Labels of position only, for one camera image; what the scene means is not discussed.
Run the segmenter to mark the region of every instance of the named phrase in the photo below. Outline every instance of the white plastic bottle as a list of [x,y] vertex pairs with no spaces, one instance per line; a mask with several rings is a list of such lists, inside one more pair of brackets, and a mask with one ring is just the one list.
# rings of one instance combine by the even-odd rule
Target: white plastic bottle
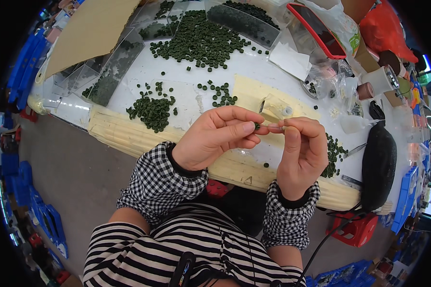
[[370,125],[371,123],[376,123],[381,120],[368,120],[367,118],[361,118],[359,116],[354,115],[348,115],[344,116],[340,120],[341,128],[345,132],[345,134],[353,134],[357,133],[360,130],[363,130],[366,128],[366,126]]

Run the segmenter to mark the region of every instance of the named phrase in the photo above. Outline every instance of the fingernail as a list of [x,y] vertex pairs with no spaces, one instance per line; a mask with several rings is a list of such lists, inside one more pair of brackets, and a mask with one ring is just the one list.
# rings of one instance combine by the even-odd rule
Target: fingernail
[[245,122],[243,124],[243,130],[245,133],[252,133],[255,129],[254,122]]

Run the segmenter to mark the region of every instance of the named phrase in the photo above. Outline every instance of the red plastic bag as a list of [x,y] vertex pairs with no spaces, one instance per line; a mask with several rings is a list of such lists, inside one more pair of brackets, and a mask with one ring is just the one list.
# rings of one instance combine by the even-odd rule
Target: red plastic bag
[[365,43],[375,52],[390,50],[400,58],[418,62],[418,58],[405,44],[399,18],[386,1],[367,13],[359,29]]

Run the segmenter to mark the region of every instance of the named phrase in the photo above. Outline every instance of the white paper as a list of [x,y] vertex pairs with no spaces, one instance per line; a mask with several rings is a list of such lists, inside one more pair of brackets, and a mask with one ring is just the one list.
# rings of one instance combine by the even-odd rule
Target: white paper
[[311,68],[310,56],[296,52],[289,44],[279,42],[270,55],[270,61],[282,70],[304,81]]

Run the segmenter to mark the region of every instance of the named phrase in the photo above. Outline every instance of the red smartphone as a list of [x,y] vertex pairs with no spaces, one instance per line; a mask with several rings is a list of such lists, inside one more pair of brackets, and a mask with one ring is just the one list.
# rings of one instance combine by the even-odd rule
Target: red smartphone
[[335,60],[346,58],[340,43],[310,8],[296,3],[288,3],[287,8],[310,32],[327,57]]

